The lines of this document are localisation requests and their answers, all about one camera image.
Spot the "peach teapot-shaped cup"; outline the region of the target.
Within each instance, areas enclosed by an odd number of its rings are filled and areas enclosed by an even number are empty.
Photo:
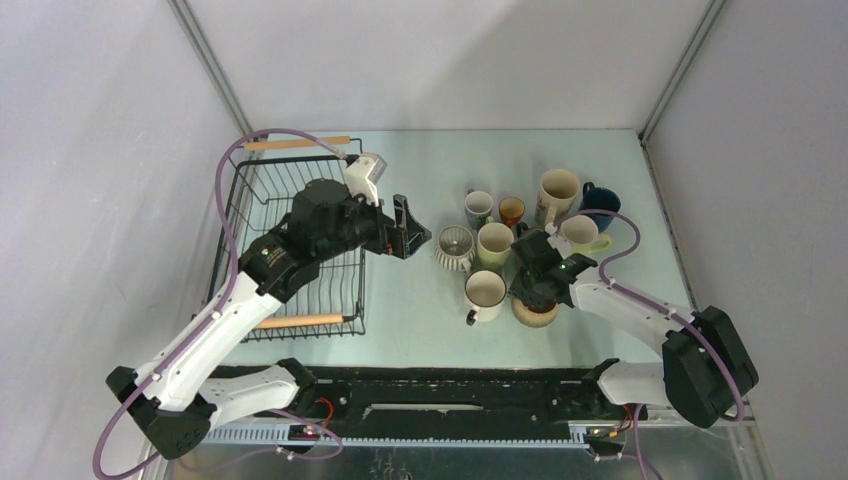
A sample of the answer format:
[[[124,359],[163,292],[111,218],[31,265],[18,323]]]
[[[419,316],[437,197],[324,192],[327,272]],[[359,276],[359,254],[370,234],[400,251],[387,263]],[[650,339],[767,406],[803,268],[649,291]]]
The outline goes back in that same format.
[[[511,300],[511,309],[516,320],[529,328],[547,327],[559,313],[559,305],[556,303],[546,304],[539,310],[528,307],[517,298]]]

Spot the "white ribbed mug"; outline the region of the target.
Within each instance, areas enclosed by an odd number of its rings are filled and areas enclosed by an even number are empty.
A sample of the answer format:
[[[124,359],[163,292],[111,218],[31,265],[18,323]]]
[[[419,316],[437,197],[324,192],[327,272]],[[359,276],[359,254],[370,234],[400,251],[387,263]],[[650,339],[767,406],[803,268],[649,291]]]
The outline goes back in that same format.
[[[440,231],[436,240],[435,259],[442,268],[469,275],[475,255],[476,245],[470,230],[451,225]]]

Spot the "light green cup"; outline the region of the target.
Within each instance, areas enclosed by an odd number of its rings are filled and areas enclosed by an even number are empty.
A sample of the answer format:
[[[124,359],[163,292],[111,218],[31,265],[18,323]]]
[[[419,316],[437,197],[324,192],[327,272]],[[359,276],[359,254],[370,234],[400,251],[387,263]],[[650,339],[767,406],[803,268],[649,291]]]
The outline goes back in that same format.
[[[499,270],[511,254],[515,236],[510,227],[488,217],[477,233],[477,257],[485,269]]]

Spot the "yellow-green cup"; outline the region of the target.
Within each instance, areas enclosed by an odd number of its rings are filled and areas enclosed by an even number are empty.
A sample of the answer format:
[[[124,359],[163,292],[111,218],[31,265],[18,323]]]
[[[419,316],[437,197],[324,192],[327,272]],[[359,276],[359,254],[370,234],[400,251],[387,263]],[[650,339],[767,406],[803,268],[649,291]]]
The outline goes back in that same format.
[[[575,215],[564,220],[558,233],[568,243],[570,254],[592,255],[612,244],[611,237],[601,233],[587,215]]]

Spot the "grey-blue small cup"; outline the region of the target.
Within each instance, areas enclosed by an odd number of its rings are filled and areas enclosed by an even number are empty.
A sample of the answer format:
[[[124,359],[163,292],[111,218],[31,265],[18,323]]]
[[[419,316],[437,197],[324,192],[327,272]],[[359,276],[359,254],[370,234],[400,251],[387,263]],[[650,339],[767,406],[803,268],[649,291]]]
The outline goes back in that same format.
[[[481,190],[469,189],[464,199],[464,210],[468,224],[472,230],[479,231],[484,225],[493,220],[492,196]]]

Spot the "small orange cup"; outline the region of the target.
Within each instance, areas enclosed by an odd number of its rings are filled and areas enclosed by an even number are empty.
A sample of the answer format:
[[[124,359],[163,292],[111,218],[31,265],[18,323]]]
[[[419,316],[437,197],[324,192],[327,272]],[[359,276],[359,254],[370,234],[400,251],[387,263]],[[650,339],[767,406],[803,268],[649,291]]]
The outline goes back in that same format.
[[[521,221],[525,211],[525,203],[514,196],[503,198],[498,205],[499,219],[509,228]]]

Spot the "seashell coral print mug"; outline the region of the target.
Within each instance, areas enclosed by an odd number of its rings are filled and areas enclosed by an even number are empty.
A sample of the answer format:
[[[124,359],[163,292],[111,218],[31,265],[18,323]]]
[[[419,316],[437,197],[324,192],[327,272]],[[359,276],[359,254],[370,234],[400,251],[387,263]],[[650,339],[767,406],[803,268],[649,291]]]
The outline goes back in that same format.
[[[580,192],[577,175],[565,169],[546,171],[540,180],[535,220],[540,227],[561,221]]]

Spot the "dark blue mug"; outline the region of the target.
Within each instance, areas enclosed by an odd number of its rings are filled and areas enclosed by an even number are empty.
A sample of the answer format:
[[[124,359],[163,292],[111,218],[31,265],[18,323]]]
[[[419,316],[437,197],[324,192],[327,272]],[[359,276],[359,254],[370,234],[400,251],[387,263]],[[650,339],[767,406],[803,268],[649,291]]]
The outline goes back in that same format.
[[[583,184],[580,211],[604,210],[618,213],[621,206],[621,200],[614,191],[596,186],[593,182]],[[614,216],[603,213],[587,213],[587,216],[595,222],[600,232],[605,232],[615,219]]]

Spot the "mauve cup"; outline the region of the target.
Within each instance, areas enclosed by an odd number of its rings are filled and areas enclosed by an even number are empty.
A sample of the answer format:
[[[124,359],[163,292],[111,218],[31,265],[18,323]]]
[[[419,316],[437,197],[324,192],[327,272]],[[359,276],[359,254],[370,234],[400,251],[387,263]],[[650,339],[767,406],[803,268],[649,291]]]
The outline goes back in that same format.
[[[516,227],[516,242],[522,242],[529,238],[529,236],[535,231],[535,228],[530,227],[525,222],[519,222],[515,225]]]

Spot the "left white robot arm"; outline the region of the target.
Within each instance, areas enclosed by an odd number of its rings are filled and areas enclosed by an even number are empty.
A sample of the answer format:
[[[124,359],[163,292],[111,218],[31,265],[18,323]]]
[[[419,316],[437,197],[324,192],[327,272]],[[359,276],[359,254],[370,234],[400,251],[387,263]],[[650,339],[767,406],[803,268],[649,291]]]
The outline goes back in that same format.
[[[431,239],[405,196],[395,195],[393,205],[387,216],[343,183],[307,183],[290,212],[241,255],[237,276],[156,359],[109,374],[107,386],[162,457],[177,459],[209,431],[254,413],[312,411],[316,379],[293,358],[240,377],[210,375],[249,331],[316,280],[323,263],[359,248],[407,259]]]

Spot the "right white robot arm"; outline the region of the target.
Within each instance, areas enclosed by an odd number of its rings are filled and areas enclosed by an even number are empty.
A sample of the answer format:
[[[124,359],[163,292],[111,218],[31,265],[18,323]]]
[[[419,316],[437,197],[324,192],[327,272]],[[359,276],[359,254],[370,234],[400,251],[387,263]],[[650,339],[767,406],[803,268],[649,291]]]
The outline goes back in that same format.
[[[518,225],[511,246],[518,271],[510,295],[528,310],[564,305],[596,315],[649,347],[654,363],[603,361],[584,378],[585,411],[606,418],[620,405],[674,409],[708,428],[759,382],[759,373],[723,310],[696,311],[664,302],[602,275],[597,261],[564,256],[564,244],[539,228]]]

